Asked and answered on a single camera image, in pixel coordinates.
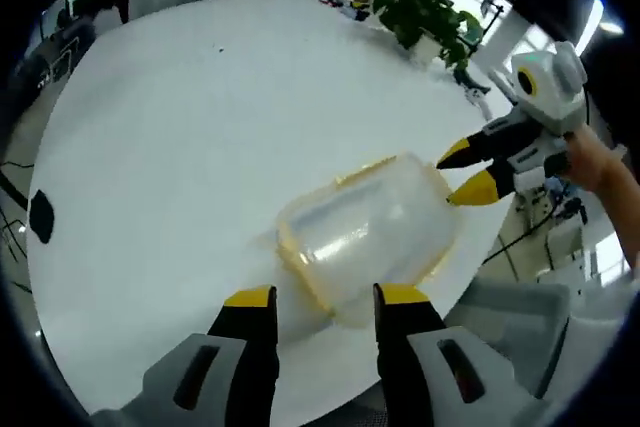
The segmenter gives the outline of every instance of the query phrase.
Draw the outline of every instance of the potted plant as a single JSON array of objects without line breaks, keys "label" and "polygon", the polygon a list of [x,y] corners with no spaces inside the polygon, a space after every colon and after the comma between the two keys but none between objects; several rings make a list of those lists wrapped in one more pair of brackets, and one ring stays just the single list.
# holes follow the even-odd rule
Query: potted plant
[{"label": "potted plant", "polygon": [[380,22],[418,64],[427,66],[438,56],[447,67],[465,69],[469,55],[458,38],[460,27],[480,29],[480,23],[452,5],[450,0],[373,0],[373,12],[380,12]]}]

